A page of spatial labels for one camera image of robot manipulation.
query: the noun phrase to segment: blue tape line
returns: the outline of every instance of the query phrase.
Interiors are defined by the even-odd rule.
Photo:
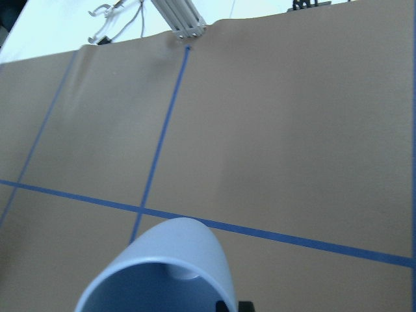
[[[148,209],[148,208],[144,208],[143,213],[145,215],[158,216],[160,218],[167,218],[167,219],[189,217],[189,216],[185,216],[182,214],[167,213],[165,211],[158,211],[155,209]],[[259,237],[262,239],[269,239],[269,240],[276,241],[276,242],[285,242],[287,244],[323,250],[325,252],[333,252],[336,254],[349,255],[352,257],[388,263],[390,265],[398,265],[401,267],[411,268],[411,267],[414,267],[415,265],[415,261],[412,258],[402,257],[400,255],[391,255],[388,253],[374,252],[371,250],[366,250],[366,249],[361,249],[361,248],[349,247],[349,246],[344,246],[344,245],[339,245],[339,244],[332,244],[330,242],[322,242],[322,241],[313,240],[313,239],[305,239],[302,237],[296,237],[296,236],[291,236],[291,235],[286,235],[286,234],[281,234],[281,233],[264,231],[262,229],[253,229],[250,227],[236,226],[234,224],[228,224],[228,223],[223,223],[223,222],[218,222],[218,221],[213,221],[213,220],[206,220],[202,218],[194,218],[194,217],[191,217],[191,218],[204,223],[206,226],[210,228],[222,229],[224,231],[230,231],[230,232],[234,232],[238,234]]]
[[[64,83],[65,83],[65,81],[66,81],[66,78],[68,77],[68,74],[69,74],[69,72],[70,72],[70,69],[71,69],[71,67],[72,67],[72,64],[73,64],[73,62],[74,62],[74,60],[75,60],[75,57],[76,57],[77,53],[78,53],[78,51],[74,51],[74,52],[73,52],[72,57],[71,57],[71,60],[70,60],[70,62],[68,63],[68,66],[67,66],[67,67],[66,67],[66,69],[65,69],[65,73],[64,73],[64,75],[62,76],[62,79],[60,80],[60,83],[59,83],[58,89],[57,89],[57,91],[55,92],[55,95],[53,96],[52,102],[51,102],[51,104],[49,105],[49,108],[48,108],[48,110],[47,110],[47,112],[46,112],[46,115],[45,115],[45,117],[44,117],[44,120],[43,120],[43,122],[42,122],[42,124],[41,124],[41,126],[40,126],[39,131],[38,131],[38,134],[36,135],[36,138],[35,138],[35,140],[34,140],[34,142],[33,142],[33,145],[32,145],[32,147],[31,147],[31,149],[30,149],[30,151],[29,151],[29,154],[28,154],[28,156],[26,157],[25,164],[23,165],[23,168],[21,169],[20,175],[19,175],[19,177],[18,177],[18,183],[20,183],[20,182],[21,182],[21,180],[23,179],[23,176],[24,176],[24,175],[25,175],[25,173],[26,173],[27,167],[28,167],[28,165],[29,165],[29,163],[30,163],[30,161],[31,161],[31,159],[32,159],[32,156],[33,156],[34,150],[36,149],[36,147],[37,147],[37,145],[38,145],[38,143],[39,143],[40,137],[42,136],[42,133],[44,132],[44,129],[45,129],[46,123],[47,123],[47,121],[48,121],[48,119],[49,119],[49,116],[50,116],[50,115],[51,115],[51,113],[52,113],[52,110],[53,110],[53,107],[55,106],[55,103],[57,102],[57,99],[58,99],[58,97],[59,97],[59,94],[60,94],[60,92],[62,91],[62,88],[63,88],[63,86],[64,86]],[[0,228],[1,228],[1,226],[3,225],[3,222],[5,221],[5,218],[6,218],[6,216],[7,216],[8,212],[9,212],[9,210],[10,210],[10,207],[12,206],[12,202],[13,202],[13,199],[14,199],[14,197],[15,197],[15,195],[16,195],[16,192],[17,192],[17,187],[15,187],[15,188],[13,189],[12,194],[10,195],[10,197],[9,197],[9,199],[8,199],[8,201],[7,201],[7,204],[6,204],[5,210],[3,211],[3,213],[2,213],[2,215],[1,215],[1,217],[0,217]]]
[[[190,52],[190,45],[187,45],[185,47],[185,54],[183,55],[181,70],[179,71],[179,74],[177,76],[177,80],[176,80],[176,84],[175,84],[175,88],[174,88],[174,93],[172,94],[172,98],[170,99],[169,108],[168,108],[168,111],[166,113],[166,118],[164,119],[164,123],[163,123],[163,127],[162,127],[162,131],[161,131],[161,135],[160,135],[159,141],[157,143],[155,156],[153,157],[153,162],[152,162],[151,167],[150,167],[148,181],[146,183],[146,188],[144,189],[142,201],[140,203],[140,208],[141,207],[145,207],[146,206],[146,203],[148,201],[148,196],[149,196],[151,184],[153,182],[153,177],[155,175],[157,163],[159,161],[159,156],[160,156],[161,151],[162,151],[163,141],[164,141],[164,138],[166,136],[166,132],[168,130],[168,125],[169,125],[170,117],[172,116],[172,112],[174,110],[174,106],[175,106],[177,94],[179,92],[179,88],[181,87],[181,83],[182,83],[182,79],[183,79],[183,74],[185,73],[185,69],[187,67],[188,58],[189,58],[189,52]],[[132,233],[131,233],[130,244],[136,238],[137,231],[138,231],[138,226],[140,224],[141,219],[142,219],[142,212],[141,212],[141,209],[139,209],[139,211],[137,213],[136,221],[135,221],[135,224],[133,226]]]
[[[125,211],[131,211],[131,212],[134,212],[134,213],[136,213],[138,211],[137,206],[128,205],[128,204],[125,204],[125,203],[117,203],[115,201],[109,201],[109,200],[100,200],[100,199],[94,198],[94,197],[72,194],[72,193],[68,193],[68,192],[62,192],[60,190],[52,190],[50,188],[36,187],[34,185],[11,182],[11,181],[2,180],[2,179],[0,179],[0,184],[8,185],[10,187],[14,187],[15,189],[20,189],[21,188],[21,189],[25,189],[25,190],[32,190],[34,192],[54,195],[54,196],[63,197],[63,198],[69,198],[71,200],[78,200],[80,202],[93,203],[94,205],[116,208],[116,209],[121,209],[121,210],[125,210]]]
[[[413,5],[412,257],[416,261],[416,1]],[[413,312],[416,312],[416,267],[413,267],[411,293]]]
[[[93,197],[82,196],[82,195],[72,194],[68,192],[61,192],[59,190],[51,190],[50,188],[46,189],[44,187],[36,187],[34,185],[27,185],[23,183],[11,182],[11,181],[2,180],[2,179],[0,179],[0,184],[8,185],[16,189],[21,188],[25,190],[31,190],[34,192],[41,192],[44,194],[49,194],[49,195],[58,196],[62,198],[69,198],[71,200],[78,200],[80,202],[93,203],[95,205],[121,209],[124,211],[131,211],[134,213],[137,213],[140,209],[137,206],[127,205],[124,203],[117,203],[115,201],[111,202],[108,200],[100,200],[100,199],[93,198]],[[398,265],[401,267],[413,268],[416,266],[416,262],[413,258],[402,257],[400,255],[391,255],[388,253],[374,252],[371,250],[365,250],[361,248],[349,247],[349,246],[344,246],[344,245],[339,245],[339,244],[332,244],[330,242],[322,242],[322,241],[313,240],[313,239],[305,239],[302,237],[263,231],[261,229],[253,229],[250,227],[236,226],[234,224],[228,224],[228,223],[207,220],[207,219],[202,219],[202,218],[194,218],[192,216],[186,216],[186,215],[177,214],[177,213],[168,213],[166,211],[159,211],[159,210],[149,209],[149,208],[141,208],[141,213],[143,215],[157,216],[159,218],[166,218],[166,219],[181,218],[181,217],[193,218],[195,220],[198,220],[204,223],[206,226],[209,226],[210,228],[221,229],[224,231],[230,231],[230,232],[243,234],[243,235],[249,235],[253,237],[259,237],[261,239],[269,239],[269,240],[276,241],[276,242],[284,242],[287,244],[303,246],[307,248],[322,250],[325,252],[333,252],[335,254],[348,255],[351,257],[368,259],[368,260],[382,262],[382,263],[388,263],[390,265]]]

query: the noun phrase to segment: black object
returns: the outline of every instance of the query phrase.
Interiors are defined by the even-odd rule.
[[[304,3],[306,4],[306,7],[307,8],[311,8],[312,6],[311,6],[311,0],[293,0],[293,5],[292,5],[292,7],[293,7],[293,10],[294,11],[296,11],[297,10],[297,8],[296,8],[296,6],[298,6],[299,7],[299,9],[303,9],[304,8]],[[319,4],[318,4],[318,0],[315,0],[315,6],[316,7],[318,7],[319,6]]]
[[[215,305],[215,312],[229,312],[224,301],[218,301]],[[240,301],[239,312],[255,312],[253,302],[251,301]]]
[[[311,5],[311,0],[308,0],[308,1],[293,0],[292,8],[289,8],[287,11],[288,12],[297,11],[299,9],[304,9],[304,8],[315,8],[315,7],[319,8],[319,7],[323,7],[326,5],[330,5],[331,3],[332,3],[331,1],[318,2],[318,0],[316,0],[315,5]]]
[[[102,45],[102,44],[110,44],[111,43],[111,39],[107,36],[104,36],[104,38],[102,38],[97,45]]]
[[[25,3],[26,0],[0,0],[0,25],[8,32],[12,30]]]

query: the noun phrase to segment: white surface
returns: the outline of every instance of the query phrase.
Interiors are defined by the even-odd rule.
[[[333,4],[342,2],[346,0],[332,1]],[[103,3],[104,0],[28,0],[0,50],[0,63],[77,50],[89,44],[87,38],[98,31],[105,19],[103,14],[92,17],[88,11]],[[233,6],[233,0],[193,0],[193,3],[208,24],[229,18]],[[137,0],[127,0],[125,8],[117,11],[113,23],[102,32],[102,36],[112,38],[117,34],[135,15],[138,6]],[[290,7],[292,0],[235,0],[231,18],[279,14]],[[144,1],[144,21],[144,36],[170,30],[150,0]],[[138,16],[115,42],[139,38],[141,25],[141,17]]]

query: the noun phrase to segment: white cable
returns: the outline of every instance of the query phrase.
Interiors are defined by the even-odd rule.
[[[140,0],[141,5],[142,5],[142,32],[140,33],[140,37],[143,38],[143,34],[144,34],[144,7],[143,7],[143,2],[144,0]]]
[[[233,0],[233,5],[231,6],[231,12],[229,13],[228,18],[231,18],[231,16],[233,15],[233,12],[234,12],[234,5],[235,5],[235,0]]]
[[[144,0],[140,0],[140,6],[138,7],[138,10],[136,11],[136,14],[133,16],[132,19],[130,19],[127,24],[124,25],[124,27],[118,32],[118,34],[116,34],[114,37],[111,38],[111,41],[114,41],[114,39],[116,39],[119,35],[122,34],[122,32],[125,31],[125,29],[132,23],[134,22],[134,20],[136,19],[136,17],[138,16],[138,14],[140,13],[140,11],[143,11],[143,1]]]

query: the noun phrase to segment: metal clip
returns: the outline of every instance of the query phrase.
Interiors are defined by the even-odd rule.
[[[88,13],[91,15],[91,16],[93,16],[93,17],[96,17],[97,16],[97,14],[98,14],[98,11],[101,9],[101,8],[105,8],[105,11],[104,11],[104,17],[105,17],[105,22],[104,22],[104,25],[98,30],[98,32],[96,32],[95,34],[94,34],[94,36],[93,37],[88,37],[88,42],[90,43],[90,44],[93,44],[95,41],[97,41],[97,35],[104,29],[104,27],[110,22],[110,20],[111,20],[111,18],[112,18],[112,13],[113,13],[113,11],[114,11],[114,6],[112,6],[112,5],[108,5],[108,4],[104,4],[104,5],[100,5],[99,7],[97,7],[94,11],[88,11]]]

